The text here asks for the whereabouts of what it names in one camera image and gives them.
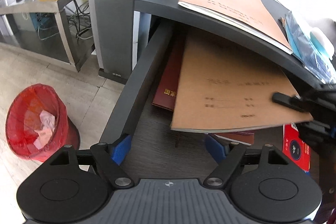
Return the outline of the brown notebook from drawer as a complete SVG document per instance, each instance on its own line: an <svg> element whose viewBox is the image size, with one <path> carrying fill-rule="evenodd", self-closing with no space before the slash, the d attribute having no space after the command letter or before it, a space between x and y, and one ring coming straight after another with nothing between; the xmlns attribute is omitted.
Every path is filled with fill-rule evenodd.
<svg viewBox="0 0 336 224"><path fill-rule="evenodd" d="M212 133L311 121L310 113L272 102L297 91L281 68L220 36L191 29L186 36L171 129Z"/></svg>

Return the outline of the red card package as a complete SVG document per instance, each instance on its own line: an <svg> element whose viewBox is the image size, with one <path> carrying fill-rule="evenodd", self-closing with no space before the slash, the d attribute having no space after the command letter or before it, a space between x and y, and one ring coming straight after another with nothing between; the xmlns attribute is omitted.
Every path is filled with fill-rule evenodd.
<svg viewBox="0 0 336 224"><path fill-rule="evenodd" d="M310 147L299 138L294 123L283 125L282 152L305 173L310 172Z"/></svg>

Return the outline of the dark red book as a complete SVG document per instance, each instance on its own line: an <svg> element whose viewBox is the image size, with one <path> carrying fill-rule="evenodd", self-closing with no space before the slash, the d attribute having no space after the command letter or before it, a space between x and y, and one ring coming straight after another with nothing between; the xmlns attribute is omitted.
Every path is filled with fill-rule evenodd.
<svg viewBox="0 0 336 224"><path fill-rule="evenodd" d="M161 80L155 92L152 104L163 109L174 111L175 99L179 82L183 59L184 44L175 43L169 55L166 67L162 73ZM233 132L217 133L217 137L227 140L236 141L244 145L252 145L255 140L253 132Z"/></svg>

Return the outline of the white round container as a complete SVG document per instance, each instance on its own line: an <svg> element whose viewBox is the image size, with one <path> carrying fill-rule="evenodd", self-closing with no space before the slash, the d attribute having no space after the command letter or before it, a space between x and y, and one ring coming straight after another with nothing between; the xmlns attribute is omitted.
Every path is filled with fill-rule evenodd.
<svg viewBox="0 0 336 224"><path fill-rule="evenodd" d="M310 40L320 54L333 59L335 53L335 47L327 36L318 27L313 27L310 32Z"/></svg>

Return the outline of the red waste bin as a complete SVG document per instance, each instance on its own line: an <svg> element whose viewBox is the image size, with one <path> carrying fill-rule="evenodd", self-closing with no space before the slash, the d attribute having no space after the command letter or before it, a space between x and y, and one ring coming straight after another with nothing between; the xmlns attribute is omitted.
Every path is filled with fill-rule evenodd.
<svg viewBox="0 0 336 224"><path fill-rule="evenodd" d="M13 100L5 134L17 157L44 162L65 144L80 147L80 134L54 88L34 84Z"/></svg>

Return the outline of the blue plastic bag stack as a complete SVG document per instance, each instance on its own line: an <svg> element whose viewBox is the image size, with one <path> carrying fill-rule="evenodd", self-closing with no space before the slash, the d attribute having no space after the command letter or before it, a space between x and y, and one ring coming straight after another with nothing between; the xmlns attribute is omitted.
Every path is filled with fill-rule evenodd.
<svg viewBox="0 0 336 224"><path fill-rule="evenodd" d="M281 18L288 42L303 67L324 84L335 83L335 68L328 57L320 54L310 40L312 28L299 24L291 11Z"/></svg>

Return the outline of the metal side table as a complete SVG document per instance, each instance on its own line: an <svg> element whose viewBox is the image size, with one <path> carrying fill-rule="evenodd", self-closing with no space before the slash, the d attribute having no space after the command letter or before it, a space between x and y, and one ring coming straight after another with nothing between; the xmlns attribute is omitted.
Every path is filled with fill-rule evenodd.
<svg viewBox="0 0 336 224"><path fill-rule="evenodd" d="M1 0L1 48L80 71L95 48L88 4Z"/></svg>

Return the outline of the brown notebook on desk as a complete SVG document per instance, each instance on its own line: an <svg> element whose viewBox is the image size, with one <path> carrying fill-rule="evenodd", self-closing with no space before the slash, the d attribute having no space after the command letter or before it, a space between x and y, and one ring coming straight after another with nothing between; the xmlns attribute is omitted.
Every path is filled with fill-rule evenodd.
<svg viewBox="0 0 336 224"><path fill-rule="evenodd" d="M179 0L178 4L256 36L289 55L293 53L261 0Z"/></svg>

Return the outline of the black desk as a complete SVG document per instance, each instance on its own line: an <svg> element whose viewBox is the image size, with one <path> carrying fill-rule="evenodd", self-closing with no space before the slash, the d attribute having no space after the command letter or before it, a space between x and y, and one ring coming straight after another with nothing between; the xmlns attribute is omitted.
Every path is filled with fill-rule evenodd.
<svg viewBox="0 0 336 224"><path fill-rule="evenodd" d="M335 89L331 57L275 0L135 0L135 9L236 42L316 89Z"/></svg>

